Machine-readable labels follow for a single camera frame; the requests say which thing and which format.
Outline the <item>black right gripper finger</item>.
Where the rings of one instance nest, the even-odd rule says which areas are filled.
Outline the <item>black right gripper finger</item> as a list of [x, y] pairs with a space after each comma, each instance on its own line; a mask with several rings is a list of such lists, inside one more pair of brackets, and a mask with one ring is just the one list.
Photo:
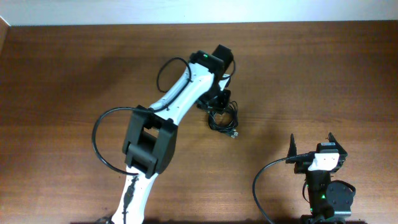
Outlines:
[[332, 133], [328, 133], [328, 140], [329, 140], [329, 142], [335, 143], [337, 148], [341, 147], [341, 145], [338, 143], [338, 141], [335, 139], [335, 137], [334, 137], [334, 135]]
[[295, 143], [295, 138], [294, 138], [294, 134], [292, 133], [290, 135], [290, 143], [289, 143], [289, 150], [287, 153], [287, 160], [286, 160], [286, 164], [293, 164], [293, 158], [297, 155], [297, 147], [296, 147], [296, 143]]

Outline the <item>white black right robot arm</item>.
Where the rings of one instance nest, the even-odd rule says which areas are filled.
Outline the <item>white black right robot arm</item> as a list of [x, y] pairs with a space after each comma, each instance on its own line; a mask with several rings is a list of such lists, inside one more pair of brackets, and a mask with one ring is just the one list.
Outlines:
[[302, 193], [308, 192], [310, 214], [302, 215], [300, 223], [345, 223], [351, 216], [356, 189], [342, 180], [332, 180], [348, 153], [332, 133], [327, 142], [317, 144], [315, 151], [297, 154], [294, 135], [290, 135], [287, 163], [294, 164], [295, 174], [304, 174]]

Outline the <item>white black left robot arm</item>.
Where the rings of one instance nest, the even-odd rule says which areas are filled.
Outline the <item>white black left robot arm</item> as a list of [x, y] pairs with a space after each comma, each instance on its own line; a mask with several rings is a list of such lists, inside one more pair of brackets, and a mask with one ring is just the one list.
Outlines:
[[132, 113], [123, 144], [126, 181], [110, 223], [143, 222], [155, 179], [174, 156], [183, 117], [193, 105], [209, 113], [226, 111], [231, 94], [226, 71], [233, 63], [231, 49], [223, 45], [212, 54], [199, 50], [191, 54], [183, 75], [161, 99]]

